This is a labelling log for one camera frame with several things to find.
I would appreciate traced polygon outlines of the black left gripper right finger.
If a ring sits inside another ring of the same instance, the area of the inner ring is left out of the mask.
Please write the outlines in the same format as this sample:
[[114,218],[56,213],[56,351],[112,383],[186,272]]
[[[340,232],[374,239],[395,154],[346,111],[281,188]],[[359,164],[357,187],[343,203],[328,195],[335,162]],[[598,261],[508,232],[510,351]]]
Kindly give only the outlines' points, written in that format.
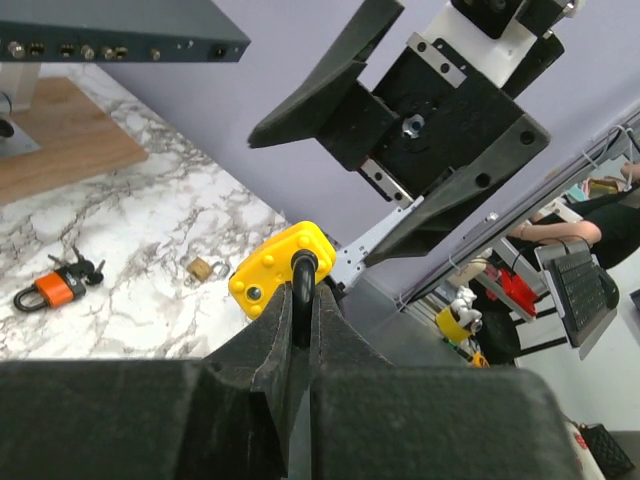
[[343,318],[327,286],[311,320],[316,479],[576,479],[557,401],[514,368],[396,366]]

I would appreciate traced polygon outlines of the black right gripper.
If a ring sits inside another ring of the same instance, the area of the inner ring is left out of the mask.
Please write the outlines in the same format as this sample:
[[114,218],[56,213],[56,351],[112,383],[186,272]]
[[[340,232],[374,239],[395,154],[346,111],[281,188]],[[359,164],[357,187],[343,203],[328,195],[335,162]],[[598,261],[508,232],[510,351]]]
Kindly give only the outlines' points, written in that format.
[[314,139],[388,201],[434,190],[369,253],[424,257],[550,143],[550,134],[440,40],[414,33],[369,91],[358,77],[403,12],[363,2],[304,82],[252,130],[266,148]]

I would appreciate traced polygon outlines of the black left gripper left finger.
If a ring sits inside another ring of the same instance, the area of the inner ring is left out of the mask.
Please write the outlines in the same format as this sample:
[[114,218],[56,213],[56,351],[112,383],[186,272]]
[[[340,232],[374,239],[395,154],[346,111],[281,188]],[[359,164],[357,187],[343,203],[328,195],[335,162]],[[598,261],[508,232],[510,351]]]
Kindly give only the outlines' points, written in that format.
[[292,292],[202,359],[1,365],[5,479],[278,479]]

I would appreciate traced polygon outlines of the yellow padlock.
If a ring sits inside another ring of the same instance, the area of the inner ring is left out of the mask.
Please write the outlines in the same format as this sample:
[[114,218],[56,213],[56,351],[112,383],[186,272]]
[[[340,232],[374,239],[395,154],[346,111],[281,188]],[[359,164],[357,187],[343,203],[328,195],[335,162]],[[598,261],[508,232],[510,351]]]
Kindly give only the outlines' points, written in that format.
[[292,289],[292,340],[299,348],[311,343],[311,315],[316,285],[336,265],[337,254],[320,227],[302,221],[269,238],[245,260],[228,281],[241,310],[256,322],[265,315],[277,290]]

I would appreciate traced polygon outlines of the orange padlock black keys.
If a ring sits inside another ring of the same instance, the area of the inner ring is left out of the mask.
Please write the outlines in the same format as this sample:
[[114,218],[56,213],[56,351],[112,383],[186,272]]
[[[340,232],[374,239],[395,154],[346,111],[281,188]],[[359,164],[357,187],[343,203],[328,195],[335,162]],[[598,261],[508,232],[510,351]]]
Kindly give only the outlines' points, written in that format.
[[104,280],[102,270],[105,261],[102,260],[98,265],[95,265],[75,245],[71,246],[71,250],[75,255],[75,262],[68,262],[53,255],[48,255],[48,258],[58,266],[59,273],[69,273],[73,278],[82,280],[87,286],[100,285]]

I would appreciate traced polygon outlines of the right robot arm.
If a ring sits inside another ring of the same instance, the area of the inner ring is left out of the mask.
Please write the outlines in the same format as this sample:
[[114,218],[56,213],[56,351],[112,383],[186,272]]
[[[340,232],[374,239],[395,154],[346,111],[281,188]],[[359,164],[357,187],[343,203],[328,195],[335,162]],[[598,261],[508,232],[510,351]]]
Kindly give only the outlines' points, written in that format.
[[404,7],[366,1],[254,127],[251,148],[315,140],[394,204],[341,249],[331,273],[338,291],[385,260],[427,255],[549,145],[516,99],[563,54],[553,27],[572,7],[449,1],[368,89],[360,74]]

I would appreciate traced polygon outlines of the yellow cup with figurine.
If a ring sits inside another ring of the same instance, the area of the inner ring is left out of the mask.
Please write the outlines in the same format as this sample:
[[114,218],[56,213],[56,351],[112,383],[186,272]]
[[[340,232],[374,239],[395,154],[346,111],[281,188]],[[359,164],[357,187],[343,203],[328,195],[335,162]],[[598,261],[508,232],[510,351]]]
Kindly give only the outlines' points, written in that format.
[[436,315],[436,325],[443,336],[460,345],[483,328],[482,313],[473,307],[475,293],[460,286],[451,303]]

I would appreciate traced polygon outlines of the small brass padlock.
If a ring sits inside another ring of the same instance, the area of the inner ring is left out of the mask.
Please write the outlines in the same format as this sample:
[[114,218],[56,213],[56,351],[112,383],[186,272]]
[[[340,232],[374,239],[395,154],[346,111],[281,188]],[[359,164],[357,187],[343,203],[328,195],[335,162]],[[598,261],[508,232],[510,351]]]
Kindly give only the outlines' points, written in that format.
[[230,272],[230,266],[224,261],[208,263],[201,257],[196,257],[187,267],[186,272],[198,282],[206,282],[209,278],[225,278]]

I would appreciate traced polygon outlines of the red object on shelf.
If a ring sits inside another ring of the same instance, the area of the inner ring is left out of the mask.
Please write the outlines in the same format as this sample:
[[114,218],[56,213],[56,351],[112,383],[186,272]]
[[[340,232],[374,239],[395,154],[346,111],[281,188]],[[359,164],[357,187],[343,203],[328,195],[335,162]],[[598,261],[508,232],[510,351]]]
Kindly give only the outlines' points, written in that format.
[[506,296],[521,307],[529,316],[536,317],[538,295],[517,274],[500,268],[499,284]]

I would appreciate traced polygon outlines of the person in black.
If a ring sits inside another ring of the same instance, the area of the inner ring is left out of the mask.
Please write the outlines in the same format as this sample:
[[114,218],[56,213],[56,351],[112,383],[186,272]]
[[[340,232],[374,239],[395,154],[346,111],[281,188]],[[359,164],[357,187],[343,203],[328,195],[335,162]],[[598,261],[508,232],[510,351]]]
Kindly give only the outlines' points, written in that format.
[[639,249],[639,165],[627,162],[621,174],[631,188],[616,194],[576,203],[578,222],[565,222],[555,215],[525,221],[507,237],[515,246],[584,241],[591,247],[602,268],[609,270],[623,263]]

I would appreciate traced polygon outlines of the black keyboard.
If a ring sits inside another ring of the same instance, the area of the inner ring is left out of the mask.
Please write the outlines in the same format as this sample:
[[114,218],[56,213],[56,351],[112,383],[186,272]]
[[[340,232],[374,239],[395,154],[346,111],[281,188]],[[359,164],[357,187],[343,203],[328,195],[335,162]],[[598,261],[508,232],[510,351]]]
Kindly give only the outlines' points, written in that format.
[[617,284],[584,240],[540,246],[535,257],[568,343],[584,360],[617,315]]

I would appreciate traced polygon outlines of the black quilted bag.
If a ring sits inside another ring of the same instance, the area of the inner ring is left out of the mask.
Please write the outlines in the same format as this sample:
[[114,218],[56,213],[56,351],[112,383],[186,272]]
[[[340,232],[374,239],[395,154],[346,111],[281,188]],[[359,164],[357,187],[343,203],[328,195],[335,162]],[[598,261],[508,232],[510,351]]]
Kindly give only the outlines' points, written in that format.
[[569,418],[564,424],[582,479],[631,479],[639,473],[639,461],[602,424],[587,425]]

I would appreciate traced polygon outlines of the wooden board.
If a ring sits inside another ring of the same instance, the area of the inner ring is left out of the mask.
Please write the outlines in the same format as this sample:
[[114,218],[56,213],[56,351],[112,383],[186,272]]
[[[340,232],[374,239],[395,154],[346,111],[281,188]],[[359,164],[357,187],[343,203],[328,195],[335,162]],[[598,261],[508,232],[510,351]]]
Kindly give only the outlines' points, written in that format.
[[1,158],[2,204],[148,158],[141,145],[67,78],[40,80],[31,108],[15,120],[40,149]]

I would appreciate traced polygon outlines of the dark teal network switch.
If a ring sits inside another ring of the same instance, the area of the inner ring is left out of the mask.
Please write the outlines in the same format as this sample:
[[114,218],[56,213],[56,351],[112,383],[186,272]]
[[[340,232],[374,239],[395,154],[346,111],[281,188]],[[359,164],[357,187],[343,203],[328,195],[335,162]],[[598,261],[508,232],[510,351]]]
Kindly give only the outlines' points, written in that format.
[[236,63],[249,44],[212,1],[1,2],[7,63]]

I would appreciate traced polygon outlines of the grey metal lock bracket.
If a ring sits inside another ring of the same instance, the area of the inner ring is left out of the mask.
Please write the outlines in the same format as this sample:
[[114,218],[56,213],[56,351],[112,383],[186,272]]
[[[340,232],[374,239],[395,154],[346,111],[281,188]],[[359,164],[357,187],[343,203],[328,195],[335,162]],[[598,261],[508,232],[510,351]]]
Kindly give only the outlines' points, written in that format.
[[31,108],[40,77],[40,63],[1,64],[1,158],[11,158],[40,149],[40,145],[20,127],[17,114]]

